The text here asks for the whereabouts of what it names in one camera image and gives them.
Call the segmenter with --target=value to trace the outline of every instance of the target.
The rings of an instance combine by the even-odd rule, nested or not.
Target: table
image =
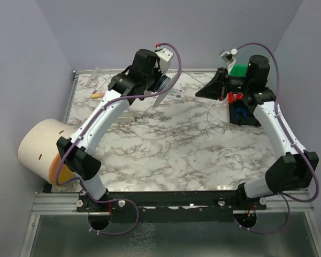
[[[102,85],[99,92],[106,91],[115,74],[101,74],[88,87],[90,73],[79,75],[69,125],[80,127],[100,101],[91,98],[92,91],[98,85]],[[166,97],[153,108],[153,97],[136,100],[129,108],[135,113],[135,123],[111,126],[95,153],[109,190],[229,190],[265,175],[276,160],[267,136],[261,127],[230,124],[226,101],[216,102],[209,113],[210,123],[221,125],[225,133],[209,128],[206,133],[207,112],[214,100],[195,97],[195,93],[213,75],[183,72],[175,85],[184,90],[181,101]],[[73,184],[53,191],[79,189]]]

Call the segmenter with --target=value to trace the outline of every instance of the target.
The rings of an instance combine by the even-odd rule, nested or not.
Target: white cylinder
[[[60,156],[56,146],[62,136],[69,138],[75,129],[55,119],[46,119],[34,126],[24,137],[18,149],[18,159],[27,168],[46,181],[55,184]],[[59,181],[72,177],[63,164]]]

